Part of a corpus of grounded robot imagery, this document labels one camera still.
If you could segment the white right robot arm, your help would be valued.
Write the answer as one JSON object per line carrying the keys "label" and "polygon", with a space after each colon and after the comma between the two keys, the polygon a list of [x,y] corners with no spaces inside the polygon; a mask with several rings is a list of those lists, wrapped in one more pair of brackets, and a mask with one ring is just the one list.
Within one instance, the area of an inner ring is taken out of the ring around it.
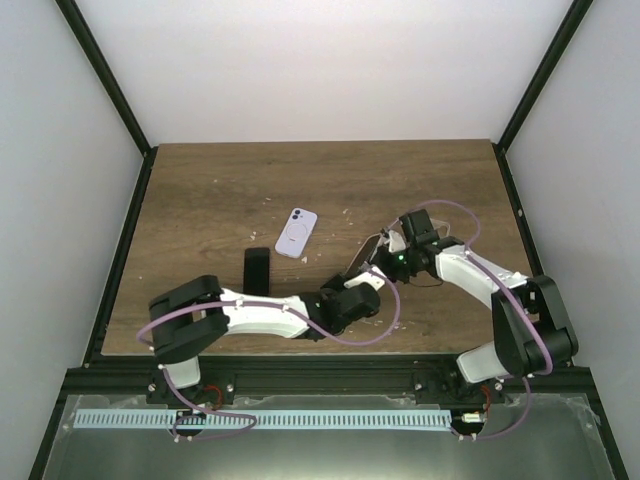
{"label": "white right robot arm", "polygon": [[480,383],[496,378],[549,375],[578,353],[578,338],[556,282],[526,276],[477,255],[454,236],[442,236],[429,213],[409,212],[373,237],[363,264],[391,281],[407,283],[420,273],[450,283],[491,312],[493,340],[460,354],[444,378],[447,396],[472,399]]}

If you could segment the pink phone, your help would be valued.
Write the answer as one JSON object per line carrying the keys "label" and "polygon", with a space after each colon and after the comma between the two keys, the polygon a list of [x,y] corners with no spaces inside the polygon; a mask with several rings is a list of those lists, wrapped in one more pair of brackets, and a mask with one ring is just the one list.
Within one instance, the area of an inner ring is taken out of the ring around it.
{"label": "pink phone", "polygon": [[270,289],[270,249],[268,247],[246,249],[243,266],[243,292],[254,296],[269,296]]}

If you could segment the teal phone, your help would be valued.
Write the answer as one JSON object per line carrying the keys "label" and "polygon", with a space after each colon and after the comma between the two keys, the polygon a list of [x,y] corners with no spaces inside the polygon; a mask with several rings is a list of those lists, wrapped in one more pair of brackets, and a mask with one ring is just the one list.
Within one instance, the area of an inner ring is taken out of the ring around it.
{"label": "teal phone", "polygon": [[346,269],[345,277],[351,279],[357,276],[363,265],[369,262],[371,256],[375,253],[380,239],[380,234],[369,236],[363,241]]}

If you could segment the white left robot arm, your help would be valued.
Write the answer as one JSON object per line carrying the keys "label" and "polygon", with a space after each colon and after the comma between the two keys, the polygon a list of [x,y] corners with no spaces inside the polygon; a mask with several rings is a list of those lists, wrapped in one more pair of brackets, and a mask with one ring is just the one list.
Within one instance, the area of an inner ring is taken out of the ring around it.
{"label": "white left robot arm", "polygon": [[181,403],[204,392],[198,357],[224,336],[271,335],[318,341],[341,335],[379,312],[386,278],[374,268],[350,280],[338,275],[323,288],[285,298],[238,293],[204,275],[149,303],[150,323],[138,339],[169,374],[169,391]]}

